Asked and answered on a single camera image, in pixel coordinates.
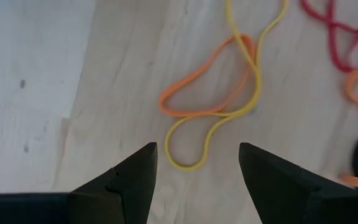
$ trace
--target wooden surface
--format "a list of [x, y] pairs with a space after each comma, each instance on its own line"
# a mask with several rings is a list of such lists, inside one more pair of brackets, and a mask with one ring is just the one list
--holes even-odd
[[[265, 40], [264, 85], [258, 106], [215, 132], [207, 163], [194, 172], [176, 170], [167, 162], [163, 140], [174, 119], [159, 112], [157, 99], [165, 87], [198, 68], [231, 35], [224, 1], [63, 2], [67, 2], [64, 7], [59, 1], [39, 1], [28, 8], [0, 1], [3, 12], [11, 7], [9, 11], [19, 10], [20, 15], [39, 17], [23, 27], [26, 32], [39, 29], [39, 37], [45, 41], [76, 39], [72, 45], [35, 43], [44, 47], [43, 52], [25, 44], [35, 41], [33, 35], [21, 33], [30, 39], [22, 42], [20, 37], [1, 34], [0, 191], [73, 190], [147, 142], [157, 141], [157, 185], [149, 223], [260, 223], [238, 164], [240, 142], [255, 144], [331, 179], [349, 171], [351, 151], [358, 139], [358, 107], [342, 95], [343, 74], [329, 60], [325, 26], [310, 19], [297, 0], [290, 1], [288, 14]], [[324, 1], [314, 2], [314, 7], [323, 9]], [[281, 1], [233, 0], [232, 6], [240, 30], [256, 40], [277, 15]], [[65, 9], [71, 16], [56, 18], [54, 13], [34, 12], [41, 8], [66, 15]], [[358, 26], [358, 2], [341, 1], [337, 14], [339, 20]], [[0, 32], [11, 29], [3, 19], [0, 17]], [[55, 19], [68, 22], [57, 23]], [[56, 30], [47, 32], [37, 22]], [[342, 48], [351, 39], [348, 34], [338, 36]], [[12, 73], [18, 68], [2, 67], [13, 60], [4, 54], [6, 49], [11, 54], [22, 50], [20, 45], [1, 46], [6, 39], [11, 45], [20, 41], [25, 47], [18, 57], [22, 60], [20, 75]], [[59, 60], [67, 55], [76, 62]], [[358, 63], [358, 51], [352, 59]], [[237, 46], [232, 44], [205, 76], [175, 95], [170, 105], [186, 109], [215, 105], [245, 69]], [[62, 86], [58, 77], [65, 75], [68, 82]], [[24, 78], [37, 82], [34, 89], [20, 89]], [[252, 84], [251, 80], [228, 110], [249, 98]], [[213, 121], [216, 118], [200, 118], [178, 128], [171, 144], [175, 158], [184, 163], [197, 160]]]

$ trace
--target dark spot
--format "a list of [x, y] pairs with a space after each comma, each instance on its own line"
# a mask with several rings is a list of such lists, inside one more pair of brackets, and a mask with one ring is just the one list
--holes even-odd
[[25, 80], [20, 80], [20, 88], [24, 89], [25, 87]]
[[258, 110], [258, 106], [255, 106], [248, 112], [248, 115], [254, 115], [257, 112], [257, 110]]
[[29, 149], [29, 146], [27, 144], [24, 145], [23, 151], [25, 153], [29, 153], [30, 149]]
[[75, 119], [78, 119], [82, 114], [82, 109], [80, 110], [80, 112], [78, 113], [77, 117]]
[[185, 14], [186, 15], [188, 14], [188, 8], [189, 8], [189, 0], [186, 0], [186, 3], [185, 3]]
[[119, 148], [122, 149], [122, 147], [124, 146], [124, 143], [122, 142], [122, 139], [119, 140]]

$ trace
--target light wood table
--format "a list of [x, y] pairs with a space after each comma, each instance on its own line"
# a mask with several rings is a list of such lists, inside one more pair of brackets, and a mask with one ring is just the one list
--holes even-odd
[[[30, 1], [21, 2], [26, 6]], [[23, 10], [21, 14], [42, 20], [40, 24], [59, 24], [53, 13], [60, 7], [58, 1], [37, 2], [48, 5], [52, 12], [46, 12], [42, 6], [17, 7]], [[1, 96], [4, 105], [6, 97], [13, 95], [14, 99], [8, 102], [8, 109], [0, 111], [0, 192], [72, 190], [148, 142], [157, 141], [157, 185], [149, 223], [260, 223], [238, 163], [240, 142], [250, 142], [330, 179], [349, 171], [352, 148], [358, 140], [358, 107], [344, 99], [344, 75], [329, 59], [325, 25], [307, 16], [298, 0], [290, 1], [284, 20], [265, 40], [264, 85], [256, 109], [214, 133], [207, 163], [194, 172], [174, 169], [165, 157], [163, 141], [174, 119], [158, 110], [158, 94], [198, 68], [231, 35], [224, 14], [225, 1], [82, 0], [82, 5], [63, 2], [78, 17], [67, 18], [66, 12], [59, 9], [62, 19], [68, 19], [66, 26], [53, 27], [55, 30], [50, 32], [35, 25], [26, 30], [39, 32], [38, 47], [44, 46], [42, 40], [47, 41], [49, 35], [68, 41], [53, 43], [56, 51], [51, 52], [50, 48], [42, 51], [27, 45], [31, 44], [30, 39], [21, 43], [28, 48], [23, 52], [34, 53], [18, 58], [34, 61], [21, 62], [19, 68], [4, 67], [5, 72], [17, 69], [13, 82], [17, 86]], [[325, 1], [311, 2], [324, 11]], [[240, 30], [256, 40], [277, 15], [281, 3], [233, 0], [232, 7]], [[341, 1], [337, 16], [358, 26], [358, 1]], [[17, 23], [32, 26], [37, 22], [29, 18]], [[339, 32], [340, 48], [349, 41], [349, 35]], [[67, 44], [71, 44], [69, 49], [65, 48]], [[65, 63], [42, 66], [45, 60], [58, 59], [52, 54], [59, 57], [65, 53]], [[70, 63], [71, 56], [81, 60], [81, 54], [83, 64]], [[13, 59], [0, 60], [8, 63]], [[358, 62], [358, 52], [353, 61]], [[24, 73], [21, 69], [33, 66], [37, 69], [25, 74], [46, 86], [34, 87], [34, 93], [23, 92], [18, 88], [24, 79], [19, 74]], [[67, 72], [80, 77], [78, 89], [76, 78], [66, 84], [70, 90], [60, 86], [58, 79], [49, 80], [57, 74], [57, 68], [61, 68], [62, 77]], [[175, 95], [170, 106], [195, 109], [215, 105], [245, 69], [242, 55], [232, 44], [205, 76]], [[12, 88], [13, 84], [5, 79], [14, 75], [3, 71], [0, 74], [5, 83], [0, 83], [1, 94], [2, 88]], [[251, 79], [244, 94], [227, 110], [238, 108], [249, 99], [252, 84]], [[26, 85], [32, 88], [31, 82]], [[23, 99], [28, 100], [26, 104], [21, 103]], [[68, 110], [51, 109], [59, 103]], [[35, 112], [16, 115], [16, 110], [23, 108], [33, 108]], [[216, 118], [200, 118], [178, 128], [171, 143], [173, 156], [184, 163], [197, 160], [206, 131], [214, 121]]]

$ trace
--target red rubber band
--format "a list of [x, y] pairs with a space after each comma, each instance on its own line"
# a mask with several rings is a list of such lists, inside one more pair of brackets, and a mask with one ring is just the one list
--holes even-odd
[[[347, 24], [343, 24], [341, 22], [335, 21], [335, 16], [334, 16], [335, 5], [336, 5], [336, 0], [328, 0], [326, 15], [321, 15], [310, 6], [308, 0], [301, 0], [301, 6], [305, 10], [305, 12], [308, 13], [311, 17], [314, 17], [315, 19], [325, 23], [328, 28], [328, 45], [329, 45], [329, 51], [333, 64], [340, 71], [344, 73], [349, 73], [354, 70], [358, 70], [358, 68], [350, 66], [349, 63], [350, 54], [353, 52], [354, 48], [358, 44], [358, 29], [353, 28]], [[340, 56], [337, 51], [337, 44], [336, 44], [337, 29], [342, 29], [354, 35], [350, 47], [345, 53], [344, 60], [340, 59]]]

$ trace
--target yellow rubber band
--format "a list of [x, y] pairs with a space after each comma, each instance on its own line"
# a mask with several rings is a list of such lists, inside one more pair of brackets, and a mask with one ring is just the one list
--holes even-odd
[[242, 54], [244, 55], [245, 59], [248, 61], [248, 64], [250, 65], [252, 71], [254, 72], [255, 75], [255, 90], [252, 94], [252, 97], [250, 99], [250, 101], [248, 103], [246, 103], [242, 108], [238, 109], [237, 111], [233, 111], [230, 113], [211, 113], [211, 114], [206, 114], [206, 115], [202, 115], [202, 116], [220, 116], [220, 117], [224, 117], [223, 119], [219, 120], [218, 122], [214, 123], [212, 125], [212, 127], [209, 129], [206, 137], [205, 137], [205, 142], [204, 142], [204, 151], [203, 151], [203, 155], [201, 157], [201, 159], [196, 162], [193, 165], [184, 165], [184, 164], [179, 164], [177, 163], [169, 150], [169, 142], [170, 142], [170, 138], [172, 133], [174, 132], [174, 130], [179, 127], [181, 124], [183, 124], [186, 121], [189, 121], [193, 118], [197, 118], [199, 116], [192, 116], [192, 117], [186, 117], [186, 118], [182, 118], [180, 120], [178, 120], [176, 123], [174, 123], [172, 125], [172, 127], [169, 129], [167, 136], [165, 137], [165, 153], [167, 155], [168, 161], [169, 163], [171, 163], [171, 165], [177, 169], [182, 169], [182, 170], [196, 170], [198, 168], [200, 168], [206, 161], [207, 156], [208, 156], [208, 149], [209, 149], [209, 142], [211, 140], [211, 136], [212, 134], [215, 132], [215, 130], [217, 130], [222, 124], [236, 118], [239, 116], [242, 116], [244, 114], [246, 114], [248, 111], [250, 111], [252, 108], [255, 107], [255, 105], [257, 104], [257, 101], [259, 99], [260, 96], [260, 92], [262, 90], [262, 71], [260, 68], [260, 53], [261, 53], [261, 48], [262, 48], [262, 44], [264, 41], [265, 36], [267, 35], [267, 33], [278, 23], [280, 22], [280, 20], [283, 19], [286, 11], [288, 8], [288, 0], [283, 0], [283, 5], [281, 8], [281, 11], [279, 13], [279, 15], [277, 16], [277, 18], [271, 22], [261, 33], [259, 40], [258, 40], [258, 44], [257, 44], [257, 50], [256, 50], [256, 56], [255, 56], [255, 61], [253, 61], [252, 57], [250, 56], [250, 54], [248, 53], [244, 43], [241, 40], [241, 36], [240, 36], [240, 32], [236, 26], [236, 22], [234, 21], [234, 17], [232, 15], [232, 11], [231, 11], [231, 0], [227, 0], [227, 5], [226, 5], [226, 17], [229, 23], [229, 27], [232, 30], [233, 36], [236, 39], [236, 42], [242, 52]]

